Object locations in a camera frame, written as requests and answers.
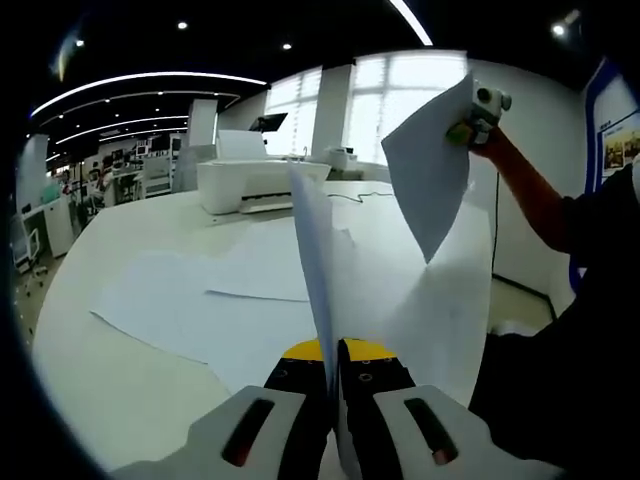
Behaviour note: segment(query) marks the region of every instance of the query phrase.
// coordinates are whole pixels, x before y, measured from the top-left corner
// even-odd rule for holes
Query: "led strip light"
[[[129,121],[126,121],[126,122],[114,123],[112,125],[104,125],[102,127],[92,128],[91,130],[85,130],[84,132],[76,133],[75,135],[71,135],[70,137],[63,138],[62,140],[58,140],[56,142],[56,145],[60,145],[61,143],[64,143],[64,142],[66,142],[68,140],[71,140],[73,138],[80,137],[81,135],[86,135],[87,133],[97,132],[99,130],[106,130],[107,128],[120,127],[122,125],[130,125],[132,123],[139,123],[139,122],[151,122],[151,121],[154,121],[154,120],[178,120],[178,119],[185,119],[185,118],[189,118],[189,116],[188,115],[176,115],[176,116],[173,116],[173,117],[139,118],[138,120],[129,120]]]
[[[407,6],[407,4],[404,3],[403,0],[389,0],[389,1],[394,7],[396,7],[396,10],[398,10],[398,13],[400,13],[400,15],[404,17],[405,21],[416,33],[416,35],[418,36],[422,44],[425,46],[433,45],[433,42],[429,38],[429,35],[427,35],[427,32],[425,31],[424,27],[420,24],[420,22],[418,21],[416,16],[413,14],[411,9]]]
[[[158,96],[158,93],[159,93],[158,90],[153,90],[153,91],[150,91],[150,92],[127,93],[127,94],[124,94],[124,95],[114,95],[113,97],[109,97],[108,99],[107,98],[101,98],[100,100],[94,100],[92,102],[88,102],[88,103],[84,103],[82,105],[78,105],[77,107],[70,108],[69,110],[65,110],[64,112],[61,112],[61,113],[63,115],[67,115],[68,113],[75,112],[76,110],[80,110],[80,109],[85,108],[85,107],[90,107],[91,105],[103,104],[103,103],[105,103],[106,100],[121,100],[123,98],[142,97],[142,96],[145,96],[145,95]],[[162,95],[171,95],[171,94],[208,95],[210,97],[233,97],[233,100],[231,100],[231,102],[229,102],[227,104],[226,108],[231,106],[236,101],[240,100],[240,95],[237,95],[235,93],[207,92],[207,91],[204,91],[204,90],[163,90],[162,91]],[[43,127],[44,125],[47,125],[47,124],[53,122],[54,120],[59,120],[58,115],[54,115],[53,117],[45,120],[44,122],[42,122],[40,124],[40,126]]]
[[[143,132],[133,132],[133,133],[123,133],[122,135],[114,135],[113,137],[102,138],[101,142],[106,142],[108,140],[113,140],[114,138],[122,138],[122,137],[134,137],[136,135],[142,135],[143,133],[155,133],[155,132],[175,132],[178,130],[186,130],[187,127],[178,127],[178,128],[159,128],[157,130],[145,130]]]
[[[237,82],[245,82],[245,83],[253,83],[256,85],[266,85],[267,82],[263,82],[262,80],[255,80],[253,78],[245,78],[245,77],[236,77],[234,75],[223,75],[221,73],[203,73],[203,72],[149,72],[149,73],[135,73],[133,75],[122,75],[120,77],[113,78],[105,78],[104,80],[98,80],[97,82],[87,83],[86,85],[82,85],[81,87],[74,88],[73,90],[69,90],[61,95],[58,95],[55,98],[52,98],[48,102],[43,103],[38,108],[36,108],[33,112],[31,112],[30,117],[33,118],[34,115],[41,112],[47,107],[50,107],[54,103],[59,102],[71,95],[75,95],[76,93],[84,92],[85,90],[89,90],[90,88],[99,87],[101,85],[108,85],[110,83],[115,82],[124,82],[126,80],[136,80],[138,78],[154,78],[154,77],[196,77],[196,78],[218,78],[221,80],[234,80]]]

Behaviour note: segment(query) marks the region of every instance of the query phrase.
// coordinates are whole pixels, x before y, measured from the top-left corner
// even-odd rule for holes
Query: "frosted window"
[[[429,100],[467,72],[465,55],[418,51],[357,59],[352,70],[346,145],[358,160],[386,165],[380,142]]]
[[[277,132],[264,134],[270,155],[311,153],[322,69],[315,68],[271,86],[265,114],[287,113]]]

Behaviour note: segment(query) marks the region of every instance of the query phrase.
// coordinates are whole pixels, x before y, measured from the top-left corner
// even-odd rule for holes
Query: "recessed light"
[[[564,25],[556,23],[553,27],[551,27],[551,33],[553,33],[553,35],[556,37],[563,37],[567,33],[567,30],[564,28]]]

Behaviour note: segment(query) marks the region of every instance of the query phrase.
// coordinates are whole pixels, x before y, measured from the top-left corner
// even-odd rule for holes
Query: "black sleeve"
[[[632,165],[612,175],[600,190],[564,199],[569,253],[589,267],[640,245],[640,205]]]

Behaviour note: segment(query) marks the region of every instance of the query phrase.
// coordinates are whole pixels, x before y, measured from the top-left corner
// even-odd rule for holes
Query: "white cabinet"
[[[47,223],[49,246],[54,257],[64,255],[73,245],[74,235],[69,213],[69,200],[62,195],[44,206],[44,218]]]

